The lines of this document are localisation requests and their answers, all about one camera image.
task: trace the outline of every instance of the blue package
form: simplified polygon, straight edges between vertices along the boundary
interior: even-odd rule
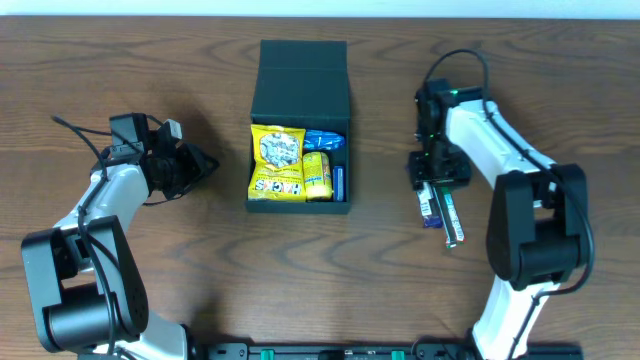
[[[344,167],[333,167],[333,201],[344,201]]]
[[[330,131],[307,130],[304,135],[305,150],[336,150],[344,144],[344,136]]]

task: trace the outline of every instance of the box lid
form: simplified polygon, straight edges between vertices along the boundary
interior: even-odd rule
[[[297,120],[349,121],[347,43],[262,40],[253,97],[254,122],[295,126]]]

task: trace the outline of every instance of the yellow can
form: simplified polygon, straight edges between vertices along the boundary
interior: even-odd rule
[[[307,200],[331,200],[331,170],[329,157],[323,152],[311,152],[302,157],[304,165],[304,188]]]

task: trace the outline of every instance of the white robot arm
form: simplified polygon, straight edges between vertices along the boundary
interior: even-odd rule
[[[553,295],[581,265],[590,263],[590,272],[593,244],[581,223],[586,179],[576,165],[556,165],[529,145],[483,88],[451,89],[444,79],[429,81],[432,72],[416,93],[423,151],[409,158],[414,190],[425,182],[436,191],[465,186],[469,159],[493,188],[487,252],[496,277],[472,337],[482,359],[517,358],[527,353],[528,334],[548,299],[542,295]],[[553,217],[536,220],[536,207],[553,209]]]

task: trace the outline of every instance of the blue battery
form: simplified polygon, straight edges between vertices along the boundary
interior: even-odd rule
[[[333,201],[344,201],[344,167],[333,167]]]

